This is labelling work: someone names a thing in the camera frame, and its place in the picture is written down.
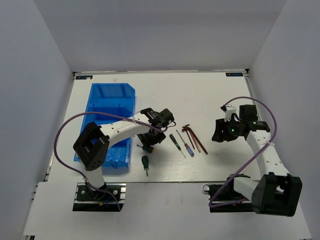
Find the slim black green screwdriver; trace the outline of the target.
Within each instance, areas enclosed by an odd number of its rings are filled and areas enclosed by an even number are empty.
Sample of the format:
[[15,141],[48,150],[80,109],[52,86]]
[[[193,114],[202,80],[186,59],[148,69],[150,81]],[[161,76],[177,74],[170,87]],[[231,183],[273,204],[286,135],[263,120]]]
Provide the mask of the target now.
[[172,140],[172,142],[173,142],[174,145],[177,147],[177,149],[178,149],[179,151],[181,151],[181,147],[179,146],[179,144],[178,144],[177,140],[175,139],[175,137],[173,136],[173,134],[170,134],[170,135],[169,135],[169,138]]

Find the stubby dark green screwdriver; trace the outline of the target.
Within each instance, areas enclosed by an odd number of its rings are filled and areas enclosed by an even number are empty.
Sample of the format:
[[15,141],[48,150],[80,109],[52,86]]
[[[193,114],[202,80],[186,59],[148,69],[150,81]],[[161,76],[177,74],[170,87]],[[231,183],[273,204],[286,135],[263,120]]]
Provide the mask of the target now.
[[149,173],[148,173],[148,171],[149,171],[149,164],[150,164],[150,161],[149,161],[148,156],[147,156],[147,155],[143,155],[143,156],[141,157],[141,162],[142,162],[142,165],[143,165],[143,169],[144,169],[144,171],[145,171],[145,174],[146,174],[146,176],[148,177],[148,176],[149,176]]

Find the blue handled precision screwdriver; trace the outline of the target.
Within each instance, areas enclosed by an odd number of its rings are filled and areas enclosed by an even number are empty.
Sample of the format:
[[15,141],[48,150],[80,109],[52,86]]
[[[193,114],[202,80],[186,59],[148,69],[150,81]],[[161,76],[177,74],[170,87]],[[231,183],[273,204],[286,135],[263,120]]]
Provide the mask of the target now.
[[183,137],[181,136],[181,134],[179,133],[179,131],[176,130],[176,132],[177,132],[178,136],[180,137],[180,139],[182,140],[183,145],[184,145],[186,151],[187,151],[188,154],[193,158],[193,157],[195,156],[193,150],[192,150],[191,147],[185,142],[185,140],[183,139]]

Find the stubby green screwdriver orange tip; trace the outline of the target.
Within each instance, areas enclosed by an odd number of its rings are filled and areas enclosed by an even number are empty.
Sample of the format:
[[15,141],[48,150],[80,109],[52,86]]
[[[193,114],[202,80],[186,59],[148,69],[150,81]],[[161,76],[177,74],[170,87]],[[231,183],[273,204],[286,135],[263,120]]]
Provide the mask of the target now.
[[155,151],[155,149],[152,146],[147,146],[147,145],[136,145],[138,148],[141,148],[143,151],[147,152],[147,153],[153,153]]

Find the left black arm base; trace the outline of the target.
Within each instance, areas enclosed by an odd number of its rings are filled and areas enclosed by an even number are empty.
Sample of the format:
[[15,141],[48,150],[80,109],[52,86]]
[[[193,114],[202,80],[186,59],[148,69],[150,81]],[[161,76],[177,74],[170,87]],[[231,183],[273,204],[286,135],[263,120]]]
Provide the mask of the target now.
[[106,184],[106,190],[111,192],[114,198],[105,192],[93,191],[85,183],[78,183],[74,196],[73,212],[120,212],[125,203],[126,184]]

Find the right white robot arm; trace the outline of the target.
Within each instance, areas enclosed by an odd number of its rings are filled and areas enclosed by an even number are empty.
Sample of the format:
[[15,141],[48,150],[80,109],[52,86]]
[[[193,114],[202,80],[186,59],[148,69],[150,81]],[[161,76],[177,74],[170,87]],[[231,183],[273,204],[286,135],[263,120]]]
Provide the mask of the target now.
[[260,180],[252,180],[237,170],[213,194],[209,207],[214,209],[225,206],[224,203],[214,202],[225,190],[226,195],[233,199],[232,204],[247,199],[256,214],[294,216],[303,183],[283,165],[273,144],[275,134],[270,132],[265,121],[258,119],[256,106],[246,104],[236,108],[227,104],[221,109],[225,116],[216,120],[212,141],[222,143],[244,137],[253,152],[251,161],[258,164]]

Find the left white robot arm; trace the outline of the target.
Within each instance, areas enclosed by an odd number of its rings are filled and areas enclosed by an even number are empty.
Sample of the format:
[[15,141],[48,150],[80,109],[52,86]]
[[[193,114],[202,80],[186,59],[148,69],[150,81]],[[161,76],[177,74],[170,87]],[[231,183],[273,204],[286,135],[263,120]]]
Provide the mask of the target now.
[[144,147],[159,144],[166,138],[166,128],[175,121],[174,115],[167,108],[161,112],[145,108],[131,117],[109,116],[119,118],[119,121],[102,125],[88,123],[73,145],[84,166],[89,184],[88,193],[96,200],[103,198],[106,193],[102,165],[109,148],[134,136],[138,137]]

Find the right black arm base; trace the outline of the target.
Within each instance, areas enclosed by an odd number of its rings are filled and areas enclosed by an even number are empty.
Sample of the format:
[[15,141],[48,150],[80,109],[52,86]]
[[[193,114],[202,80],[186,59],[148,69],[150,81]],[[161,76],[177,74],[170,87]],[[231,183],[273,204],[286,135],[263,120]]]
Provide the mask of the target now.
[[[205,194],[208,195],[210,200],[221,186],[222,184],[208,183],[203,186],[202,190]],[[210,208],[209,211],[210,213],[253,213],[254,212],[251,201],[246,199],[240,193],[237,193],[234,190],[232,190],[230,185],[222,190],[222,192],[216,197],[216,199],[212,202],[212,204],[219,205],[222,203],[236,202],[240,200],[242,200],[242,202]]]

